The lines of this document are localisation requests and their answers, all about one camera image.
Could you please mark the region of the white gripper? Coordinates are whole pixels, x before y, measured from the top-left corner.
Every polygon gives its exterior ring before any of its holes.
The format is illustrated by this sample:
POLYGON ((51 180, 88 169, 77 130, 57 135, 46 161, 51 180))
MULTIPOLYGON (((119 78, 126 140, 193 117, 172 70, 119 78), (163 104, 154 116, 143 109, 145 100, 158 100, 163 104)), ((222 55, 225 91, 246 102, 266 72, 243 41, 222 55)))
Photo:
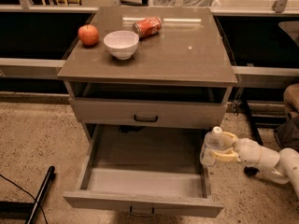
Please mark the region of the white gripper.
POLYGON ((217 161, 241 161, 246 175, 256 175, 258 172, 269 175, 279 162, 277 151, 260 146, 256 141, 248 138, 238 139, 233 133, 223 132, 222 141, 225 147, 232 147, 224 152, 211 150, 210 156, 217 161))

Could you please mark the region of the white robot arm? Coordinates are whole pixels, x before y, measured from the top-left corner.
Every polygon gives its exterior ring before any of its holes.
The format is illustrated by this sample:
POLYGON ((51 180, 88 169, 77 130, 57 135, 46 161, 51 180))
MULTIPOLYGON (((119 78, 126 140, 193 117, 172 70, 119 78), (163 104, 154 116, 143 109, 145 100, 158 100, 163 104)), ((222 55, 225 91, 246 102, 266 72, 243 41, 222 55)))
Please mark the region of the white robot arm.
POLYGON ((230 61, 239 75, 236 96, 243 104, 250 89, 258 98, 278 96, 284 99, 286 120, 274 130, 280 147, 264 147, 257 133, 253 139, 222 134, 223 150, 213 150, 213 161, 238 161, 246 175, 261 173, 278 184, 290 183, 299 196, 298 152, 298 30, 297 21, 278 18, 220 16, 216 19, 230 61))

